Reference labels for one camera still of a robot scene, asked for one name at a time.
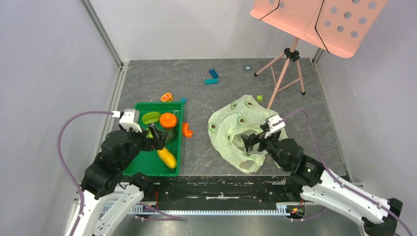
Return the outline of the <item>dark green fake avocado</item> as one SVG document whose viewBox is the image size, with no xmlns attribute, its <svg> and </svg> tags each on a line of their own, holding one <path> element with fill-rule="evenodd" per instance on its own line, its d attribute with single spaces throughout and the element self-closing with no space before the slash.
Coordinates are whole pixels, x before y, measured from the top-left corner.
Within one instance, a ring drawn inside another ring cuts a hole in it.
<svg viewBox="0 0 417 236">
<path fill-rule="evenodd" d="M 175 128 L 169 128 L 166 131 L 168 132 L 166 143 L 169 143 L 177 136 L 177 131 Z"/>
</svg>

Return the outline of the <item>yellow fake fruit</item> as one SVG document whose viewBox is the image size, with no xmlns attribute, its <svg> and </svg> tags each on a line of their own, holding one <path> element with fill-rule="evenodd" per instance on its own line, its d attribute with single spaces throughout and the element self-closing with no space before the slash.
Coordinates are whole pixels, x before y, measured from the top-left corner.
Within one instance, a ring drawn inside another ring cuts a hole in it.
<svg viewBox="0 0 417 236">
<path fill-rule="evenodd" d="M 168 168 L 175 169 L 177 167 L 176 158 L 166 147 L 161 150 L 157 150 L 157 154 Z"/>
</svg>

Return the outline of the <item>orange fake fruit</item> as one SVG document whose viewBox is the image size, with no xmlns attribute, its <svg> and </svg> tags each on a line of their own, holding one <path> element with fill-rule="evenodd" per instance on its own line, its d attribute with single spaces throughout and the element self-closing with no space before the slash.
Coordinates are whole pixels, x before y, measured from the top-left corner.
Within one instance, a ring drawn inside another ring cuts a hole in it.
<svg viewBox="0 0 417 236">
<path fill-rule="evenodd" d="M 160 116 L 159 123 L 166 129 L 175 128 L 178 123 L 178 119 L 172 113 L 164 113 Z"/>
</svg>

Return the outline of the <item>light green fake starfruit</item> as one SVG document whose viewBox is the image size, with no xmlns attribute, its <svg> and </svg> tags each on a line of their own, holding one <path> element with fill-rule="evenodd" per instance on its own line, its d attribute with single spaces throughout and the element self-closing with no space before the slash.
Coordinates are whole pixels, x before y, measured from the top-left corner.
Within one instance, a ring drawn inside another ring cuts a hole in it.
<svg viewBox="0 0 417 236">
<path fill-rule="evenodd" d="M 148 124 L 151 124 L 151 123 L 158 123 L 161 116 L 162 116 L 162 114 L 159 113 L 159 112 L 156 112 L 156 111 L 148 112 L 148 113 L 145 113 L 142 116 L 141 121 L 145 125 L 148 125 Z"/>
</svg>

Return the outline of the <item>pale green plastic bag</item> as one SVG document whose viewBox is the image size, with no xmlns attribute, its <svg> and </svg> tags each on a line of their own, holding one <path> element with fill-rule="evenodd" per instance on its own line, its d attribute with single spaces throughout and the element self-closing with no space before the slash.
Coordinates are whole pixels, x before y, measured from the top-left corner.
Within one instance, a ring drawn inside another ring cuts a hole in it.
<svg viewBox="0 0 417 236">
<path fill-rule="evenodd" d="M 255 173 L 263 165 L 266 151 L 254 149 L 247 152 L 242 135 L 261 133 L 260 125 L 278 112 L 262 107 L 251 95 L 243 95 L 220 110 L 208 120 L 208 135 L 214 149 L 229 164 L 245 174 Z"/>
</svg>

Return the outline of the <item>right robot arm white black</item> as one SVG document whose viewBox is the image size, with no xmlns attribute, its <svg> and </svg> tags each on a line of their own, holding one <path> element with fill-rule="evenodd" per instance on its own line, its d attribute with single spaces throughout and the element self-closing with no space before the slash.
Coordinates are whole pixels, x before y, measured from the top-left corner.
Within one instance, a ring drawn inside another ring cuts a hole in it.
<svg viewBox="0 0 417 236">
<path fill-rule="evenodd" d="M 352 185 L 324 164 L 304 154 L 294 139 L 278 135 L 243 135 L 247 151 L 257 146 L 266 151 L 282 170 L 289 172 L 284 195 L 291 201 L 305 200 L 338 212 L 364 228 L 369 236 L 395 235 L 402 202 L 383 199 Z"/>
</svg>

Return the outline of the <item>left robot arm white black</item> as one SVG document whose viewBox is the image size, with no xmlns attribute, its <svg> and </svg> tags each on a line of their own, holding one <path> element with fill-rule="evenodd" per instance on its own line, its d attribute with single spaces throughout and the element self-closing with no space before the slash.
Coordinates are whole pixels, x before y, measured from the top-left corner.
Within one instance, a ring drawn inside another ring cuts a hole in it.
<svg viewBox="0 0 417 236">
<path fill-rule="evenodd" d="M 138 124 L 110 132 L 101 144 L 101 151 L 85 170 L 78 185 L 78 213 L 73 216 L 68 236 L 110 236 L 130 209 L 141 200 L 154 196 L 154 186 L 144 174 L 134 174 L 122 196 L 110 211 L 100 217 L 104 205 L 123 181 L 123 172 L 140 152 L 162 150 L 167 131 L 154 124 L 142 131 Z"/>
</svg>

